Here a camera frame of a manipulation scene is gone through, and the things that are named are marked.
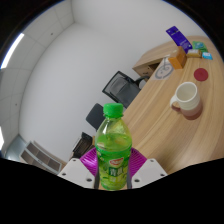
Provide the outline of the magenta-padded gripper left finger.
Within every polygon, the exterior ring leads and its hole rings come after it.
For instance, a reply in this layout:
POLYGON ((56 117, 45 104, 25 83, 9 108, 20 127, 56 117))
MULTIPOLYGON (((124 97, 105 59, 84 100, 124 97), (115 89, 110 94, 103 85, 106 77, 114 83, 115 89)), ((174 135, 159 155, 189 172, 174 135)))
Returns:
POLYGON ((78 186, 97 189, 99 175, 96 149, 91 149, 80 159, 72 158, 58 176, 78 186))

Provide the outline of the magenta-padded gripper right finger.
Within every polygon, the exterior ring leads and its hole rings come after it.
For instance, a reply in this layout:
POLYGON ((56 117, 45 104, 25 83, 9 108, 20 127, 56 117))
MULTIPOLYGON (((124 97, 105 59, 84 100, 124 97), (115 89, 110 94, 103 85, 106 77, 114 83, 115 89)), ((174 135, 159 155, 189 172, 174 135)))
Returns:
POLYGON ((167 173, 154 159, 147 159, 137 149, 131 149, 129 158, 127 188, 135 189, 165 177, 167 173))

